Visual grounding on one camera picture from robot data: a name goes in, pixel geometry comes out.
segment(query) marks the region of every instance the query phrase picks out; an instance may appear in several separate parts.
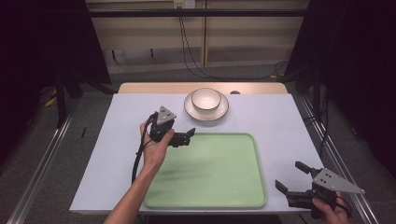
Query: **bowl on plate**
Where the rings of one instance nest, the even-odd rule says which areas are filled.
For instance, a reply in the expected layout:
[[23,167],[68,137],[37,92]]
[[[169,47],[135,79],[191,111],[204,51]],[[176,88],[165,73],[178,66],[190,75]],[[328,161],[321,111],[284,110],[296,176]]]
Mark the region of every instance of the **bowl on plate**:
[[228,100],[221,92],[201,88],[186,97],[184,107],[194,119],[211,121],[220,119],[227,113]]

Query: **table surface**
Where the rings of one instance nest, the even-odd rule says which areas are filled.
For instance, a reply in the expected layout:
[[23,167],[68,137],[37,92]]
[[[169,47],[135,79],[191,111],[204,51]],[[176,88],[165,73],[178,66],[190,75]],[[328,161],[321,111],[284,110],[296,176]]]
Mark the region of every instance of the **table surface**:
[[[185,113],[182,102],[187,93],[200,88],[213,88],[226,94],[230,109],[224,118],[207,124]],[[242,94],[229,94],[231,91]],[[138,145],[140,135],[136,127],[161,104],[169,105],[177,114],[174,125],[177,132],[195,127],[198,133],[251,134],[257,143],[268,200],[263,207],[255,209],[153,209],[142,205],[141,214],[273,214],[302,211],[288,206],[286,197],[275,188],[275,179],[290,190],[305,191],[310,189],[312,179],[295,168],[294,163],[302,161],[313,167],[322,167],[323,164],[284,85],[200,82],[125,83],[120,87],[119,94],[113,97],[87,170],[70,207],[72,212],[88,215],[112,210],[130,185],[134,160],[130,145]],[[239,116],[243,113],[248,113],[248,116]]]
[[120,86],[119,93],[190,93],[211,88],[223,94],[284,94],[285,85],[278,82],[129,82]]

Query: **wrist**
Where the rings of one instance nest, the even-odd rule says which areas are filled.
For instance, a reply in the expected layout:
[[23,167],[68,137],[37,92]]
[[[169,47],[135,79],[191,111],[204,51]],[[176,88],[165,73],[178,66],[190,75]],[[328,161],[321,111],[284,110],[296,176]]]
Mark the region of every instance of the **wrist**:
[[154,167],[147,166],[146,164],[143,165],[142,170],[140,171],[139,175],[149,177],[151,179],[158,173],[158,171]]

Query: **human arm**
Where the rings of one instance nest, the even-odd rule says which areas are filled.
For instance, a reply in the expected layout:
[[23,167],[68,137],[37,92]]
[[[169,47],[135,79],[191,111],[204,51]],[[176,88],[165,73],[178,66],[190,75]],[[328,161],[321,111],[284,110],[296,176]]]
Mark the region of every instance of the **human arm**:
[[[345,206],[341,197],[340,192],[337,192],[336,202]],[[322,211],[321,221],[324,224],[349,224],[349,219],[347,216],[347,211],[336,206],[334,210],[325,202],[320,199],[314,198],[312,199],[312,203]]]
[[140,125],[140,133],[145,135],[144,165],[132,186],[117,203],[113,211],[108,215],[105,223],[134,223],[134,219],[140,208],[140,204],[146,196],[149,186],[163,164],[168,143],[174,135],[174,130],[168,130],[163,140],[159,143],[150,141],[149,135],[143,133],[145,123]]

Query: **white plate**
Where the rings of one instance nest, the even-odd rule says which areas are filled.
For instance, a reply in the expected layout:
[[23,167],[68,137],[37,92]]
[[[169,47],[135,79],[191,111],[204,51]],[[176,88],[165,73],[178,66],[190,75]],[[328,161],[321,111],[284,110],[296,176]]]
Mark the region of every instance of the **white plate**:
[[191,99],[192,94],[193,92],[190,93],[184,100],[184,108],[192,118],[198,119],[200,121],[212,121],[212,120],[220,119],[227,113],[228,100],[221,92],[219,92],[219,95],[221,97],[219,106],[213,109],[213,113],[209,113],[209,114],[206,113],[203,114],[202,112],[195,109]]

